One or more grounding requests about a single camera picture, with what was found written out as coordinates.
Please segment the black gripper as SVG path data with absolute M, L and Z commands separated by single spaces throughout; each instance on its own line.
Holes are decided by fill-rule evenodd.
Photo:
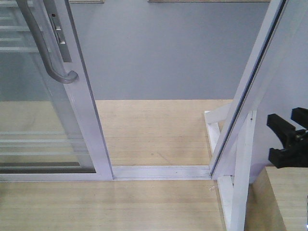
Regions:
M 305 129 L 295 130 L 295 126 L 277 114 L 267 117 L 267 126 L 283 145 L 282 149 L 269 149 L 268 160 L 277 168 L 308 167 L 308 110 L 293 108 L 291 120 Z

